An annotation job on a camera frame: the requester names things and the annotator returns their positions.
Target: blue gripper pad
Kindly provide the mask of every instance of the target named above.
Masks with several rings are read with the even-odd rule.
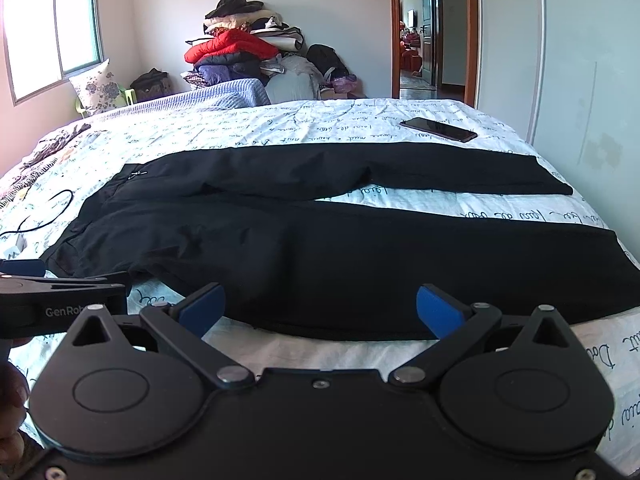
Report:
[[[225,301],[225,289],[222,285],[216,285],[182,309],[178,315],[178,323],[202,338],[224,315]]]
[[[44,278],[47,267],[42,260],[0,260],[0,272],[13,276]]]
[[[471,317],[471,307],[433,285],[423,285],[415,298],[418,317],[438,339],[455,332]]]

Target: doorway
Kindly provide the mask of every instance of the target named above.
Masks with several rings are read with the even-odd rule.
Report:
[[[478,0],[392,0],[392,20],[392,97],[474,106]]]

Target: window pane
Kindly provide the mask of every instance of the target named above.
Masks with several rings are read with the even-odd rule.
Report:
[[[58,43],[65,73],[100,61],[94,0],[56,0]]]
[[[4,30],[16,99],[62,78],[53,20],[52,0],[4,0]]]

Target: white cushion with gray flowers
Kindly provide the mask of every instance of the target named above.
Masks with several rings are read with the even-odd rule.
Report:
[[[113,72],[109,70],[109,60],[81,75],[70,77],[69,81],[76,89],[82,108],[85,108],[89,115],[127,105]]]

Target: bed sheet with handwritten text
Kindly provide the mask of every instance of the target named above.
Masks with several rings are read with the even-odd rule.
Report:
[[[401,121],[414,117],[454,124],[476,132],[478,138],[459,144],[399,126]],[[4,211],[0,231],[15,228],[29,215],[33,225],[47,221],[67,200],[61,196],[58,202],[47,202],[49,198],[60,190],[73,190],[72,205],[54,224],[26,235],[28,246],[22,257],[38,257],[57,241],[77,216],[82,202],[120,171],[123,164],[148,162],[168,153],[302,142],[403,141],[534,155],[542,166],[564,180],[510,127],[456,101],[339,100],[223,111],[192,104],[184,109],[151,110],[101,122],[100,130],[92,132],[68,160],[41,177],[23,202]],[[327,200],[448,216],[571,222],[606,228],[578,192],[573,196],[498,196],[367,186]],[[136,311],[151,298],[180,299],[161,283],[149,281],[135,287],[130,310]],[[600,452],[623,472],[631,473],[640,468],[640,308],[611,319],[585,323],[574,330],[616,396],[616,412]],[[33,383],[60,338],[39,338],[16,349],[12,361]],[[320,342],[254,330],[228,319],[213,327],[205,340],[256,373],[267,366],[378,368],[385,377],[432,344]]]

